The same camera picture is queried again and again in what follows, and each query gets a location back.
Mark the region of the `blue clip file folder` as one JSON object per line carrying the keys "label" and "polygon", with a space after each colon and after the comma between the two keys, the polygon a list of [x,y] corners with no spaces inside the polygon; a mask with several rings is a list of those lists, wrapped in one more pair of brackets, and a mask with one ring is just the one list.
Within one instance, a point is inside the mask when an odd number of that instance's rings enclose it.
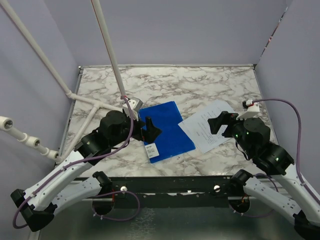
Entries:
{"label": "blue clip file folder", "polygon": [[139,116],[141,119],[150,117],[155,127],[162,131],[153,143],[144,143],[150,163],[196,149],[192,140],[179,127],[183,119],[174,101],[142,108]]}

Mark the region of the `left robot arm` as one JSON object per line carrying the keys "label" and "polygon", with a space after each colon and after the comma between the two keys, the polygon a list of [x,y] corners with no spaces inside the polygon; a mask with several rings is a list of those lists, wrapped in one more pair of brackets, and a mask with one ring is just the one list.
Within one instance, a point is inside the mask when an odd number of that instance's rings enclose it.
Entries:
{"label": "left robot arm", "polygon": [[52,172],[34,186],[16,189],[10,195],[17,207],[12,221],[15,229],[28,227],[37,232],[46,227],[65,208],[88,197],[114,195],[112,181],[103,171],[75,186],[69,184],[103,158],[125,148],[131,138],[152,144],[162,130],[153,124],[151,117],[135,118],[129,111],[112,110],[100,120],[99,126],[85,135],[75,146],[83,157],[65,159]]}

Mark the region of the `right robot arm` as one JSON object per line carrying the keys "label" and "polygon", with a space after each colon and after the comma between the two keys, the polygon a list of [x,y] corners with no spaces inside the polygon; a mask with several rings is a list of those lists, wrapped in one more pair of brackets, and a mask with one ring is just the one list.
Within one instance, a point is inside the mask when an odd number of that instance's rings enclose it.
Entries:
{"label": "right robot arm", "polygon": [[222,136],[235,139],[245,156],[268,177],[276,180],[290,196],[273,190],[243,169],[230,178],[226,190],[236,196],[244,193],[259,199],[293,224],[294,230],[303,239],[318,240],[320,205],[299,179],[294,159],[283,147],[270,141],[270,128],[258,117],[241,120],[238,114],[227,111],[207,122],[213,135],[225,125]]}

